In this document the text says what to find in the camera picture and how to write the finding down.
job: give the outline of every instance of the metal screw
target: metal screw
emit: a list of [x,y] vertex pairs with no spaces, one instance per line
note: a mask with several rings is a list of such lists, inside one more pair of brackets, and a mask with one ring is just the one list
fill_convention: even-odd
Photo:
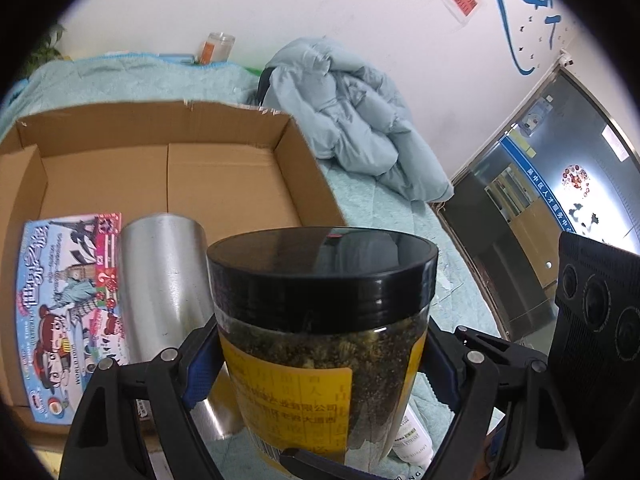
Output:
[[100,359],[100,362],[98,363],[98,368],[100,368],[100,370],[108,370],[112,366],[113,366],[113,359],[111,359],[110,357],[105,357],[104,359]]
[[469,359],[473,364],[479,365],[484,361],[484,354],[479,352],[478,350],[472,350],[466,355],[466,358]]
[[536,359],[531,363],[531,368],[533,368],[534,372],[538,372],[539,374],[546,371],[546,365],[544,361],[540,361],[539,359]]
[[178,357],[178,351],[175,348],[165,348],[160,354],[162,361],[169,363]]

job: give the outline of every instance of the cartoon poster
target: cartoon poster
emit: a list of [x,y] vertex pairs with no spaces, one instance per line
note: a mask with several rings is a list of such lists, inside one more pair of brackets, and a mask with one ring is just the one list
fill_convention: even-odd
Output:
[[127,362],[115,263],[120,227],[116,213],[25,224],[16,329],[37,422],[71,424],[100,359]]

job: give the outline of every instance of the box flap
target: box flap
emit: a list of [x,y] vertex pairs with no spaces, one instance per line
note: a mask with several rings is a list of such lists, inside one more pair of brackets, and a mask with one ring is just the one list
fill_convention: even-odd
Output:
[[205,102],[105,103],[21,118],[23,146],[43,157],[172,142],[234,142],[274,148],[289,116]]
[[28,406],[15,338],[15,273],[24,223],[38,218],[46,188],[36,146],[0,156],[0,392],[10,406]]
[[267,148],[171,144],[167,193],[169,212],[201,224],[208,244],[247,231],[300,225]]
[[293,120],[274,154],[302,225],[345,226],[334,194]]

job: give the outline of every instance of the security camera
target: security camera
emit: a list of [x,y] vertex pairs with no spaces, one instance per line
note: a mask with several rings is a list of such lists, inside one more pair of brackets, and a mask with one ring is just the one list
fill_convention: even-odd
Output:
[[574,60],[571,58],[571,54],[569,54],[564,48],[560,49],[560,57],[558,59],[558,62],[565,68],[574,64]]

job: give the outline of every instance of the yellow label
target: yellow label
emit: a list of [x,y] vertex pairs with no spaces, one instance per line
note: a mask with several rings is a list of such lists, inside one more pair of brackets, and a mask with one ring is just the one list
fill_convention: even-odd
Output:
[[424,350],[424,342],[426,339],[427,332],[425,331],[421,338],[418,339],[411,348],[409,363],[406,366],[406,374],[404,375],[404,383],[402,384],[402,391],[400,392],[400,398],[398,399],[398,408],[394,413],[393,422],[391,423],[392,431],[387,435],[385,447],[383,448],[384,454],[391,451],[391,447],[396,439],[397,435],[393,432],[393,429],[400,427],[402,417],[404,416],[404,410],[406,409],[406,404],[409,401],[409,395],[411,395],[411,390],[414,387],[415,375],[418,373],[418,368],[420,367],[422,351]]
[[[350,368],[294,368],[253,357],[220,335],[244,423],[269,446],[340,460],[347,446]],[[269,449],[258,447],[270,458]]]
[[60,348],[67,354],[71,354],[71,341],[69,341],[68,337],[63,337],[62,342],[60,344]]
[[409,398],[411,388],[414,387],[415,375],[418,373],[420,367],[420,360],[422,359],[422,350],[424,350],[424,342],[427,339],[427,333],[422,334],[422,337],[414,343],[414,347],[411,348],[411,355],[409,355],[409,364],[406,366],[406,375],[404,376],[404,384],[402,385],[402,393],[400,394],[399,405],[405,402],[405,399]]

